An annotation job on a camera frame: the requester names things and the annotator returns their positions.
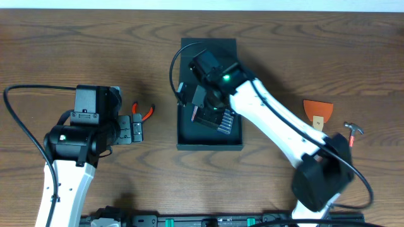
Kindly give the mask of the small hammer red black handle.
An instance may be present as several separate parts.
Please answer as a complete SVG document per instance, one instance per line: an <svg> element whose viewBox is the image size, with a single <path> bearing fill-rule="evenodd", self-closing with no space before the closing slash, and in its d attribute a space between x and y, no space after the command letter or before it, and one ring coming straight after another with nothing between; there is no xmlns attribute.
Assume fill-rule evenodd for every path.
<svg viewBox="0 0 404 227"><path fill-rule="evenodd" d="M357 124L354 124L351 122L344 122L344 126L348 129L350 129L349 148L352 149L354 141L355 141L356 133L363 134L364 130L363 130L363 128L359 127Z"/></svg>

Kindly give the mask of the blue drill bit set case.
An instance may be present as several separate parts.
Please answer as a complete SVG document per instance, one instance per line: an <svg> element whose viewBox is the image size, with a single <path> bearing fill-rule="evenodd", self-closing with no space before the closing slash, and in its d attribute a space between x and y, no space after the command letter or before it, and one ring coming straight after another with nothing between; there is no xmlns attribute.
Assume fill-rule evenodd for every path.
<svg viewBox="0 0 404 227"><path fill-rule="evenodd" d="M191 121L229 135L232 131L234 115L229 109L194 106Z"/></svg>

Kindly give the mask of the orange scraper wooden handle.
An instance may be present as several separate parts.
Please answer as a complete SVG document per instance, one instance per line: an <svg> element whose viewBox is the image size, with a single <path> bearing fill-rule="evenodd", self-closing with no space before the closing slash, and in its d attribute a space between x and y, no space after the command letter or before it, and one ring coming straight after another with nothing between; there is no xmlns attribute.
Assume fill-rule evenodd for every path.
<svg viewBox="0 0 404 227"><path fill-rule="evenodd" d="M324 124L329 121L333 113L333 104L314 100L304 100L303 106L307 118L312 122L312 127L317 131L322 131Z"/></svg>

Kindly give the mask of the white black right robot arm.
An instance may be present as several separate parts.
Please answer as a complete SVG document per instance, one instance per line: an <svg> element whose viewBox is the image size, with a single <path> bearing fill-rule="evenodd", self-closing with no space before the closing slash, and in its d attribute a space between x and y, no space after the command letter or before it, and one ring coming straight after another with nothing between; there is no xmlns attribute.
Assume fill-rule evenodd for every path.
<svg viewBox="0 0 404 227"><path fill-rule="evenodd" d="M292 192L297 204L292 219L324 219L354 178L348 141L306 124L277 101L263 83L240 63L189 65L207 92L205 108L229 109L253 123L284 153L295 168Z"/></svg>

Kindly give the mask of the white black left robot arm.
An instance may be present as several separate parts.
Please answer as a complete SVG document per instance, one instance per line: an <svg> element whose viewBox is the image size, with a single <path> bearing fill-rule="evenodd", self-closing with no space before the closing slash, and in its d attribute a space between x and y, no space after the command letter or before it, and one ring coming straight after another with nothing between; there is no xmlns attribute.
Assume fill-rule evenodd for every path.
<svg viewBox="0 0 404 227"><path fill-rule="evenodd" d="M78 226L98 161L115 145L143 140L140 114L115 116L102 125L97 114L67 111L44 139L50 162L36 226Z"/></svg>

